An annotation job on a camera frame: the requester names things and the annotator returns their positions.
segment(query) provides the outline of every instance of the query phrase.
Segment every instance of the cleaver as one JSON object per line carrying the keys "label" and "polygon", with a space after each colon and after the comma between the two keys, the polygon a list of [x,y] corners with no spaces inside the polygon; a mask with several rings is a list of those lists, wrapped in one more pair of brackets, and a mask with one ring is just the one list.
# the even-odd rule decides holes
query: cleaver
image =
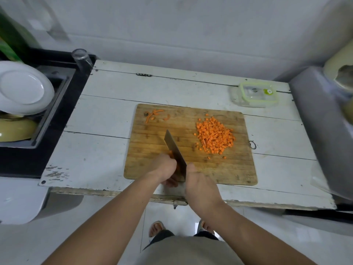
{"label": "cleaver", "polygon": [[176,163],[179,165],[180,173],[183,175],[184,178],[186,178],[186,162],[183,156],[181,155],[178,149],[178,146],[175,143],[175,140],[168,129],[165,133],[164,141],[167,144],[168,149],[172,151],[174,159],[176,160]]}

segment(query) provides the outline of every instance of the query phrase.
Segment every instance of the plate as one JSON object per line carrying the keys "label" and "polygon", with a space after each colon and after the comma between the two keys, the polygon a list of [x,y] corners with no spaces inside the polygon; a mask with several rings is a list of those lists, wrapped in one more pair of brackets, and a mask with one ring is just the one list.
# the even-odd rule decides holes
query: plate
{"label": "plate", "polygon": [[0,61],[0,111],[37,114],[53,97],[53,85],[40,71],[21,62]]}

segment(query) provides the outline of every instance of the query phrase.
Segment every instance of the person's left hand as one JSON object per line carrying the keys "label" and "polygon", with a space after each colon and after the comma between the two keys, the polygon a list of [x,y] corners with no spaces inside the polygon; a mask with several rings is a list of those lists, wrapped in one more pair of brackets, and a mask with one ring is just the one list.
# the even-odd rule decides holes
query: person's left hand
{"label": "person's left hand", "polygon": [[178,182],[176,181],[176,177],[173,175],[176,168],[176,160],[170,158],[167,154],[161,153],[154,160],[152,160],[146,174],[156,177],[158,182],[163,185],[168,187],[177,187]]}

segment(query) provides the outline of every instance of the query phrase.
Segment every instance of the wooden table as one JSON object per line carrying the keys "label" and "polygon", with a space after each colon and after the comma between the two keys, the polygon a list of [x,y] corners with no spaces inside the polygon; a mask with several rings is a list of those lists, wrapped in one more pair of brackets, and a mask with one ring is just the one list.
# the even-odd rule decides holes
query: wooden table
{"label": "wooden table", "polygon": [[[335,209],[332,195],[310,184],[324,177],[298,115],[288,84],[269,82],[276,107],[234,104],[229,90],[250,78],[98,60],[47,164],[40,185],[68,194],[116,196],[132,180],[123,177],[137,104],[152,103],[244,114],[258,184],[222,185],[231,205],[281,209]],[[160,185],[152,197],[184,205],[185,186]]]}

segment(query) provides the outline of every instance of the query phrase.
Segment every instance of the metal ring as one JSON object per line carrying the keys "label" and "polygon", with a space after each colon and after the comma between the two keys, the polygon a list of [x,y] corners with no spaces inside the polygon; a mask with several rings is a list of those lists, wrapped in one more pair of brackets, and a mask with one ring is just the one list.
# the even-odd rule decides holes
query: metal ring
{"label": "metal ring", "polygon": [[[254,145],[255,145],[254,148],[251,147],[251,142],[254,143]],[[256,150],[257,146],[256,146],[256,143],[255,143],[253,140],[250,140],[250,141],[249,141],[249,145],[250,145],[250,148],[251,148],[252,150]]]}

